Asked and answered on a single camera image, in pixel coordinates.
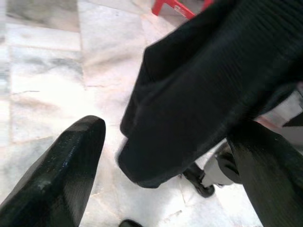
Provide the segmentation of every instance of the black leather shoe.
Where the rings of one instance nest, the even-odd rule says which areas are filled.
[[[142,227],[142,225],[131,220],[124,220],[121,222],[119,227]]]

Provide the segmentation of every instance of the red plastic chair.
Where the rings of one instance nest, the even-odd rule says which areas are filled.
[[[213,1],[214,0],[204,0],[202,11],[211,5]],[[158,16],[164,3],[171,6],[175,11],[179,12],[187,19],[191,19],[195,16],[195,14],[190,9],[188,9],[185,5],[178,2],[177,0],[156,0],[151,10],[152,13]]]

